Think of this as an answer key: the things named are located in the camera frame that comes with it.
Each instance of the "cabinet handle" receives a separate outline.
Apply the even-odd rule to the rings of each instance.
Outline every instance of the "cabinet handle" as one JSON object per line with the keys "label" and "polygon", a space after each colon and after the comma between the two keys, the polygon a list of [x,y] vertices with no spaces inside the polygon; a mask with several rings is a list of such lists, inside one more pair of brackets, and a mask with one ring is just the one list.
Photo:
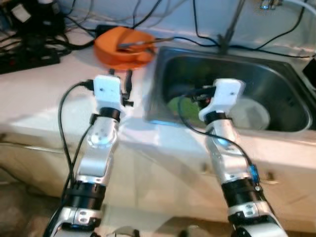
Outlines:
{"label": "cabinet handle", "polygon": [[[212,173],[209,165],[206,162],[201,164],[201,171],[203,175],[216,177],[216,175]],[[261,179],[262,184],[276,185],[280,183],[278,180],[276,180],[275,175],[272,172],[267,172],[265,174],[265,177],[266,177],[265,179]]]}
{"label": "cabinet handle", "polygon": [[35,151],[41,151],[41,152],[50,152],[50,153],[56,153],[56,154],[64,153],[63,149],[38,147],[38,146],[27,145],[27,144],[16,143],[16,142],[0,142],[0,146],[18,147],[18,148],[23,148],[23,149],[29,149],[29,150],[35,150]]}

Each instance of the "stainless steel sink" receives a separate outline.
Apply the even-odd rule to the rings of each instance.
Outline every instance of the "stainless steel sink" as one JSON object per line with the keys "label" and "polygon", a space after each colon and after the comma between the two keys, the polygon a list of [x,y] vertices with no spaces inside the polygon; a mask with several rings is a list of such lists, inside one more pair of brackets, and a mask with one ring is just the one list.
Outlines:
{"label": "stainless steel sink", "polygon": [[245,82],[244,96],[270,114],[266,130],[296,132],[316,128],[316,102],[290,64],[239,56],[162,47],[158,54],[147,120],[181,124],[168,102],[184,92],[212,85],[218,78]]}

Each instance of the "white wall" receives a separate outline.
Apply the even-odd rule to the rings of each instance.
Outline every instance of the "white wall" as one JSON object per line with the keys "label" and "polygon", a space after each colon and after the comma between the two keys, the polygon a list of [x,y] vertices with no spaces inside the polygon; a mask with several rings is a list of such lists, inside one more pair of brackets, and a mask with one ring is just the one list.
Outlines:
{"label": "white wall", "polygon": [[[62,4],[70,6],[72,0],[60,0]],[[142,0],[138,8],[138,14],[149,12],[157,0]],[[181,0],[169,0],[175,5]],[[217,34],[224,34],[232,19],[232,14],[238,4],[238,0],[196,0],[199,31],[206,36],[216,38]],[[259,9],[260,0],[246,0],[242,16],[238,22],[233,38],[235,43],[247,45],[260,44],[270,38],[289,30],[297,21],[300,7],[291,3],[276,10],[264,11]],[[89,0],[77,0],[77,9],[88,9]],[[94,12],[115,19],[121,19],[132,15],[137,0],[94,0]],[[155,14],[165,11],[168,0],[163,0]],[[151,18],[143,26],[149,26],[159,18]],[[316,44],[316,18],[306,11],[303,21],[295,32],[292,32],[280,40],[274,41],[276,45],[288,47],[314,47]],[[155,29],[176,32],[177,34],[192,34],[194,32],[192,0],[185,1],[171,15],[164,18]]]}

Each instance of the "white countertop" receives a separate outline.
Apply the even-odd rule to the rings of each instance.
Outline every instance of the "white countertop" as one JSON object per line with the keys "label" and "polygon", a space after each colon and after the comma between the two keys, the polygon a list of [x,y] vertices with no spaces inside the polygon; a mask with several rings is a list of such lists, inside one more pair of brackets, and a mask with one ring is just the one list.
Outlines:
{"label": "white countertop", "polygon": [[[121,122],[121,142],[152,148],[153,155],[158,152],[160,155],[208,160],[203,136],[186,128],[144,121],[154,67],[155,62],[152,62],[134,71],[131,99],[135,107],[128,108],[128,116]],[[72,84],[93,79],[106,71],[89,48],[63,57],[60,64],[0,75],[0,133],[58,134],[57,109],[62,94]],[[71,94],[63,112],[69,140],[78,140],[83,134],[93,108],[91,92],[78,89]],[[242,136],[242,146],[254,160],[316,169],[313,142],[316,133],[309,132],[308,139],[301,139],[299,133],[297,137],[298,141]]]}

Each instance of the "orange bowl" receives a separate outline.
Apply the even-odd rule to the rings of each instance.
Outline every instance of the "orange bowl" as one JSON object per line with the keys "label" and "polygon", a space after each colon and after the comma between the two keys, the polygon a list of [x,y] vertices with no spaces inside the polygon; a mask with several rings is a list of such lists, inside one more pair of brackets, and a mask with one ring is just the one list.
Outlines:
{"label": "orange bowl", "polygon": [[94,42],[94,53],[105,66],[117,70],[138,68],[151,62],[153,54],[146,51],[154,51],[153,44],[135,45],[126,50],[121,50],[121,43],[133,43],[139,41],[153,41],[155,37],[150,34],[125,27],[115,27],[100,35]]}

